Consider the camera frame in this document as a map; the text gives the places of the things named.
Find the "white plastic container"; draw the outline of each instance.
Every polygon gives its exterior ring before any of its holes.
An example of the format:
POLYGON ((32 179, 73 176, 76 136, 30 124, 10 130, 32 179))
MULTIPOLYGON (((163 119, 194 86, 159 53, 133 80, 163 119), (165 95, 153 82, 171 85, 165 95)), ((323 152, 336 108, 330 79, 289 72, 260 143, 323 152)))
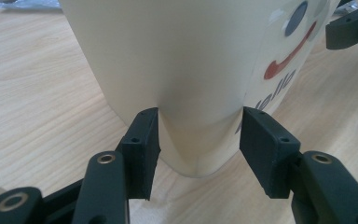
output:
POLYGON ((61 0, 103 93, 128 125, 159 108, 160 157, 215 172, 244 105, 281 102, 338 0, 61 0))

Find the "red curved mark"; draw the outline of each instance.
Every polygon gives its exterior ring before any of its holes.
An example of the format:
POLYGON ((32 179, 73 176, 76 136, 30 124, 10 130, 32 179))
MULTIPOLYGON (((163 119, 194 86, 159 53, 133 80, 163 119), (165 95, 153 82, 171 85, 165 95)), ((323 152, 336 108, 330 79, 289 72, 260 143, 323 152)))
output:
POLYGON ((308 37, 310 37, 310 34, 312 33, 315 26, 316 26, 316 22, 314 22, 312 24, 310 29, 307 31, 307 34, 304 36, 304 38, 301 40, 301 42, 298 44, 298 46, 289 54, 289 56, 286 57, 285 60, 283 60, 283 62, 277 63, 277 61, 274 61, 268 66, 268 68, 266 70, 266 74, 264 74, 265 80, 271 79, 271 78, 275 77, 276 75, 278 75, 287 66, 287 64, 289 64, 290 61, 292 61, 292 59, 296 56, 296 54, 304 46, 308 37))

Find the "wood grain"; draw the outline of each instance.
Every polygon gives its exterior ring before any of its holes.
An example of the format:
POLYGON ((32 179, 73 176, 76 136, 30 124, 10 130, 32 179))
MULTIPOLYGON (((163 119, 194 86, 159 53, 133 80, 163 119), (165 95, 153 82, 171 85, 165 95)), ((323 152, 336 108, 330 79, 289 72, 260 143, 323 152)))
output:
MULTIPOLYGON (((313 50, 274 117, 302 143, 339 158, 358 180, 358 45, 313 50)), ((0 187, 49 195, 113 150, 127 127, 110 109, 60 11, 0 11, 0 187)), ((294 223, 240 153, 201 179, 158 162, 150 202, 132 223, 294 223)))

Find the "blue dot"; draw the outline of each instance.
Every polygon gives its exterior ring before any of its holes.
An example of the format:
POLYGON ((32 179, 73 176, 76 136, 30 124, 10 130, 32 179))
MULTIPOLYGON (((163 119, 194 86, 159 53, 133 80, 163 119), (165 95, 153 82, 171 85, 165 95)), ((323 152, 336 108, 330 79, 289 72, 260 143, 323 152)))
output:
POLYGON ((305 12, 307 11, 307 7, 308 2, 303 2, 297 7, 296 11, 290 18, 289 23, 287 24, 286 30, 284 31, 285 36, 291 35, 295 31, 295 29, 297 29, 298 25, 304 18, 305 12))

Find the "printed logo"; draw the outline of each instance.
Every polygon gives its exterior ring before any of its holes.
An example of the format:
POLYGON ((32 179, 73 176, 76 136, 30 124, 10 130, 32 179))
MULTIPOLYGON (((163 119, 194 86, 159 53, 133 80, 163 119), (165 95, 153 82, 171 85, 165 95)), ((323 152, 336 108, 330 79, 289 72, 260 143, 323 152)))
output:
MULTIPOLYGON (((286 26, 286 29, 284 32, 285 36, 291 35, 296 30, 296 28, 298 27, 298 25, 301 23, 301 21, 304 18, 305 12, 307 11, 307 7, 308 7, 307 2, 303 2, 297 7, 297 9, 293 13, 292 17, 290 18, 290 20, 286 26)), ((310 34, 312 34, 312 31, 314 30, 315 26, 316 26, 316 22, 314 22, 312 24, 310 29, 305 34, 304 38, 297 45, 297 47, 286 57, 286 59, 284 59, 281 63, 277 63, 277 61, 273 61, 272 63, 269 64, 269 66, 266 70, 266 73, 264 74, 265 80, 272 79, 273 77, 276 77, 295 58, 297 53, 302 49, 305 42, 310 37, 310 34)))

